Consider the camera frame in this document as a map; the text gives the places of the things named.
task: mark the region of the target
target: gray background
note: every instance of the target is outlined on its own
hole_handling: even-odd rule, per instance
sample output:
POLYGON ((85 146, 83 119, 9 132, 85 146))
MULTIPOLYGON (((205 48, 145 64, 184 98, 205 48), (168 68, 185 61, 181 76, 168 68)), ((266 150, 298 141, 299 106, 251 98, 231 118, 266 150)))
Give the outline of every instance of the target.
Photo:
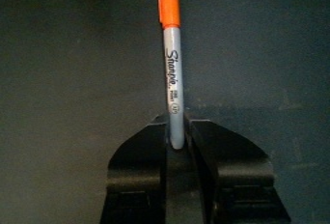
MULTIPOLYGON (((330 223, 330 0, 180 0, 185 107, 330 223)), ((0 0, 0 223, 97 223, 108 159, 165 112, 157 0, 0 0)))

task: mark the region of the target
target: sharpie marker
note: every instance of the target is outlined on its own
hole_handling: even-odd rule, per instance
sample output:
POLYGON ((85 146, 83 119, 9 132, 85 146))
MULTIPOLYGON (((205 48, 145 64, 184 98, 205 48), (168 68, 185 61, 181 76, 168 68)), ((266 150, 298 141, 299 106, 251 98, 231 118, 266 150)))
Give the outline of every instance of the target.
POLYGON ((169 142, 172 148, 179 150, 184 145, 179 0, 159 0, 159 10, 160 23, 164 29, 164 65, 167 110, 169 116, 169 142))

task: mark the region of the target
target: sharpie logo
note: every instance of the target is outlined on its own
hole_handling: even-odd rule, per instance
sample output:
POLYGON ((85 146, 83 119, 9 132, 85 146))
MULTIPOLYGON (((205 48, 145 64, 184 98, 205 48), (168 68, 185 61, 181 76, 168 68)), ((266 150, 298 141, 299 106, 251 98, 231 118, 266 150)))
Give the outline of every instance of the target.
POLYGON ((177 51, 171 50, 169 53, 165 50, 165 63, 167 63, 167 87, 176 84, 176 72, 175 72, 175 62, 177 62, 177 51))

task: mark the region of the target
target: black clamp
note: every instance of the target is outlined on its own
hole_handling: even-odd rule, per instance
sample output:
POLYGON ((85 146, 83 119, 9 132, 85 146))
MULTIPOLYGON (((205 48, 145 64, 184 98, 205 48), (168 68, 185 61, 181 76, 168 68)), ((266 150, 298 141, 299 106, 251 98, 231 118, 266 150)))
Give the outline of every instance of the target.
POLYGON ((268 156, 211 121, 185 121, 187 145, 165 143, 164 117, 121 145, 108 164, 100 224, 290 223, 268 156))

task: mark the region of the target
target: orange marker cap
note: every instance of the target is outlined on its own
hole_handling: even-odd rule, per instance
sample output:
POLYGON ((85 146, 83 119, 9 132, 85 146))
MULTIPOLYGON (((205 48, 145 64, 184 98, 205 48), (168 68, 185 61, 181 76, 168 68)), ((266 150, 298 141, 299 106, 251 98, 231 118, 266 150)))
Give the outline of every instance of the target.
POLYGON ((163 28, 180 26, 179 0, 159 0, 163 28))

